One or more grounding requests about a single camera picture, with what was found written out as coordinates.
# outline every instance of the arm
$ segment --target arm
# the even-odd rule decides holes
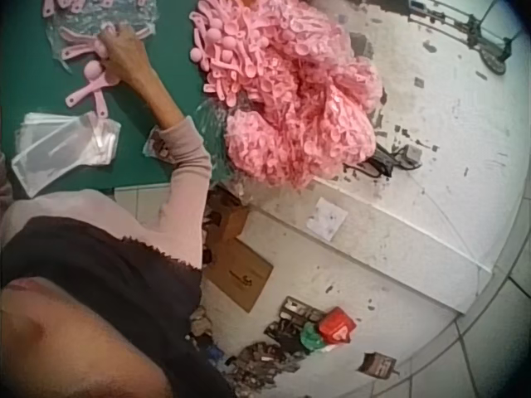
[[[157,229],[171,240],[180,260],[202,266],[202,218],[212,174],[210,156],[193,121],[184,118],[163,83],[151,68],[144,45],[132,28],[120,27],[117,36],[103,32],[109,59],[107,70],[128,83],[149,105],[172,155],[170,194],[163,205]]]

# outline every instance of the metal stand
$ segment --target metal stand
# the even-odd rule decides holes
[[[452,39],[455,39],[465,45],[467,45],[471,50],[476,50],[480,53],[481,60],[485,63],[487,68],[496,75],[503,75],[507,71],[505,61],[512,55],[512,44],[513,41],[522,33],[522,30],[517,32],[513,37],[499,37],[493,32],[490,32],[481,25],[487,18],[487,15],[492,11],[492,8],[499,0],[494,0],[487,8],[484,16],[479,20],[473,14],[468,14],[461,11],[458,8],[452,7],[451,5],[444,4],[437,0],[429,0],[433,3],[434,6],[445,7],[448,10],[457,12],[465,17],[467,17],[466,22],[459,21],[454,17],[446,15],[444,12],[435,11],[426,6],[423,2],[418,2],[415,0],[409,1],[410,16],[408,21],[418,23],[425,27],[440,32]],[[412,15],[416,15],[422,18],[429,18],[431,24],[412,19]],[[436,22],[440,22],[441,25],[451,27],[456,29],[458,32],[465,35],[465,38],[461,38],[456,35],[452,35],[449,32],[445,32],[433,25]],[[500,44],[484,37],[483,32],[489,33],[492,37],[499,40]]]

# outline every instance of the hand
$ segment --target hand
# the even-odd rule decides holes
[[[117,32],[104,29],[98,37],[109,54],[109,59],[101,62],[106,70],[137,91],[153,80],[155,72],[144,44],[129,24],[120,24]]]

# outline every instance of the cardboard piece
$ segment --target cardboard piece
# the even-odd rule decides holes
[[[234,239],[241,234],[249,208],[243,206],[239,199],[217,187],[208,193],[207,206],[211,220],[206,225],[208,246]]]
[[[205,276],[249,313],[273,266],[238,239],[221,242],[213,251],[214,263],[206,268]]]

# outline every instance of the pile of pink spoons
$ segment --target pile of pink spoons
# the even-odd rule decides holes
[[[228,107],[242,92],[259,111],[229,113],[225,136],[236,167],[270,185],[304,187],[343,163],[372,156],[367,113],[382,96],[369,60],[349,35],[300,0],[199,0],[190,58],[203,90]]]

